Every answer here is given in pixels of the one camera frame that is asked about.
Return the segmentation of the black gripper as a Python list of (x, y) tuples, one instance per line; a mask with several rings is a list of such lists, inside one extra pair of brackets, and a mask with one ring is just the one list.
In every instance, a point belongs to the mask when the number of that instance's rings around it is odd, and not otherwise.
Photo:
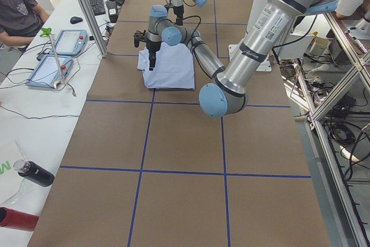
[(137, 30), (134, 33), (134, 46), (139, 47), (141, 42), (145, 42), (149, 51), (149, 70), (153, 71), (156, 66), (156, 52), (161, 48), (161, 36), (147, 30)]
[(164, 7), (167, 10), (173, 9), (174, 14), (176, 15), (176, 25), (183, 26), (184, 6), (175, 6), (172, 3), (167, 3)]

